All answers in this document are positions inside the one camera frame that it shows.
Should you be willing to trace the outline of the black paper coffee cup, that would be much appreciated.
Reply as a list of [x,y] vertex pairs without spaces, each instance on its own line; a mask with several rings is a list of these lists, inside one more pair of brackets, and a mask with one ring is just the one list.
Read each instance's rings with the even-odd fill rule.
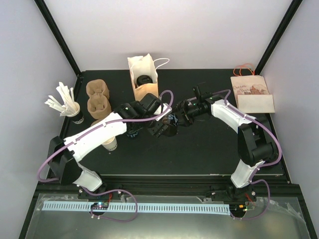
[[164,126],[163,135],[170,137],[177,134],[178,118],[176,114],[169,114],[164,116],[161,122]]

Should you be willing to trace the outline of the black lid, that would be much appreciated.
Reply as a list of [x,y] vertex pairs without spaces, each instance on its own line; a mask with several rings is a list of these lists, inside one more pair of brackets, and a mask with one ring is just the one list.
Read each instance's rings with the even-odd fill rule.
[[151,76],[148,76],[148,75],[141,75],[139,77],[137,77],[136,79],[136,85],[139,87],[141,85],[144,85],[144,84],[152,84],[153,83],[153,80],[151,78]]

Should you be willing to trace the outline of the brown paper takeout bag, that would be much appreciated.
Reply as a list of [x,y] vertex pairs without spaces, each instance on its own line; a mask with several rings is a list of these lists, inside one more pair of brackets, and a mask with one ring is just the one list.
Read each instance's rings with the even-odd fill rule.
[[135,100],[140,101],[148,93],[159,96],[157,69],[168,62],[168,58],[153,60],[150,54],[128,58]]

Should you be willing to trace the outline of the stack of black cup lids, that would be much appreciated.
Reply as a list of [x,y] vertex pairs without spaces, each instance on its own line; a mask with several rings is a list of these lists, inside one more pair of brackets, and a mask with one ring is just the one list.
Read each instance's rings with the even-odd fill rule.
[[126,132],[128,138],[136,138],[139,134],[140,129],[131,129]]

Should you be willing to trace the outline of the brown pulp cup carrier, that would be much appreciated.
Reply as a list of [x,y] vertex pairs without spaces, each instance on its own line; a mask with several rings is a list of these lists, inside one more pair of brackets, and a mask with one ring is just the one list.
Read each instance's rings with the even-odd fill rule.
[[100,124],[103,125],[103,123],[104,123],[104,119],[98,119],[98,120],[94,121],[91,124],[91,126],[100,125]]

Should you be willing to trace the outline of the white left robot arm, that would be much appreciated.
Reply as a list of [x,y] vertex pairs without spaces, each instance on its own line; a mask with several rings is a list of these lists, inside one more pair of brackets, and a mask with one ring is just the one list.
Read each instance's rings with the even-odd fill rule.
[[158,123],[171,112],[171,105],[148,93],[140,101],[121,104],[106,118],[76,135],[64,139],[54,137],[50,141],[46,161],[54,174],[50,181],[79,185],[89,190],[96,199],[103,198],[107,186],[98,173],[81,165],[80,161],[113,137]]

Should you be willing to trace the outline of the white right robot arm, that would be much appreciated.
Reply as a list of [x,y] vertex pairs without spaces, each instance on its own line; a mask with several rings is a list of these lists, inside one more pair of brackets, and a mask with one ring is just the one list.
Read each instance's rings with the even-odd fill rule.
[[244,187],[251,184],[254,175],[262,168],[276,165],[282,158],[279,141],[266,118],[255,118],[227,100],[230,90],[202,93],[199,86],[193,87],[194,97],[179,102],[174,107],[179,124],[190,126],[195,117],[208,114],[226,123],[237,133],[239,163],[231,175],[232,185],[227,187],[227,196],[237,201],[245,194]]

